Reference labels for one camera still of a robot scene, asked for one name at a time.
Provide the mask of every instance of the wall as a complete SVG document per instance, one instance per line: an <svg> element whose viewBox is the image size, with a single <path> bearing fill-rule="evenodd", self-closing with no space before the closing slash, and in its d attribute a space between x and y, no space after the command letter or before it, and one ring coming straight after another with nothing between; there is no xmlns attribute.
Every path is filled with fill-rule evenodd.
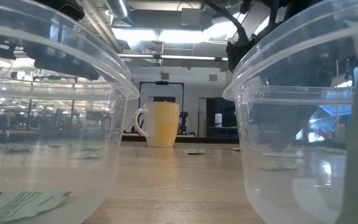
<svg viewBox="0 0 358 224"><path fill-rule="evenodd" d="M139 87L139 82L155 82L160 81L160 68L130 68L134 84ZM199 98L215 98L222 97L223 90L226 87L226 73L220 72L218 68L187 68L170 67L164 68L165 73L170 74L170 82L185 83L184 110L189 113L186 125L191 132L197 134L198 131L198 99ZM209 81L209 74L217 74L216 82ZM140 106L148 101L150 96L173 96L177 99L177 103L181 105L181 92L173 85L157 86L151 84L146 88L147 84L142 85ZM131 130L132 115L138 108L138 100L131 100L127 107L127 116L124 128Z"/></svg>

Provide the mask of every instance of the mug handle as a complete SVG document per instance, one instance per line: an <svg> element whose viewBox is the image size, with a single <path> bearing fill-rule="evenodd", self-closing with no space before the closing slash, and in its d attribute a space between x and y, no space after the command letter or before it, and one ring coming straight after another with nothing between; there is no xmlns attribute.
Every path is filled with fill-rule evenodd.
<svg viewBox="0 0 358 224"><path fill-rule="evenodd" d="M137 132L140 133L141 136L145 136L145 137L148 137L149 134L145 131L143 131L140 126L139 126L139 123L137 122L137 117L141 114L146 114L147 113L147 110L146 109L143 109L143 108L139 108L135 111L133 117L132 117L132 124L134 125L135 129Z"/></svg>

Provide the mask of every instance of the clear plastic container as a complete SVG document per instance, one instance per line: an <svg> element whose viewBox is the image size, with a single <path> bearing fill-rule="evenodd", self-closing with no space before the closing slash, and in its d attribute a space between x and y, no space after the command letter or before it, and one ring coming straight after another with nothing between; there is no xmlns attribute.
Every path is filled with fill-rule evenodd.
<svg viewBox="0 0 358 224"><path fill-rule="evenodd" d="M224 97L265 223L358 223L358 0L323 1L279 26Z"/></svg>
<svg viewBox="0 0 358 224"><path fill-rule="evenodd" d="M0 0L0 223L91 215L112 193L127 101L138 96L125 63L75 21Z"/></svg>

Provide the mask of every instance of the yellow mug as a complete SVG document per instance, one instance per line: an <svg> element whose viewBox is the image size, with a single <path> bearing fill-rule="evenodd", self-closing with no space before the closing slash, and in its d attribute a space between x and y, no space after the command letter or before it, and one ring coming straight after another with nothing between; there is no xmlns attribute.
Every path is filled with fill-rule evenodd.
<svg viewBox="0 0 358 224"><path fill-rule="evenodd" d="M139 127L137 117L143 113L143 131ZM144 109L135 111L132 123L140 135L145 136L147 145L151 147L172 147L178 133L179 105L170 102L145 103Z"/></svg>

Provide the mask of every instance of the table surface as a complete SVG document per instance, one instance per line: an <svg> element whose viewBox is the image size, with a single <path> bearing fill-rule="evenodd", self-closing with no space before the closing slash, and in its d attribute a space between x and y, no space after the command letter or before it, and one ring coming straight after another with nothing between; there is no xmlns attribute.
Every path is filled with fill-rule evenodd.
<svg viewBox="0 0 358 224"><path fill-rule="evenodd" d="M124 142L115 193L83 224L264 223L244 192L240 152L231 147L238 146Z"/></svg>

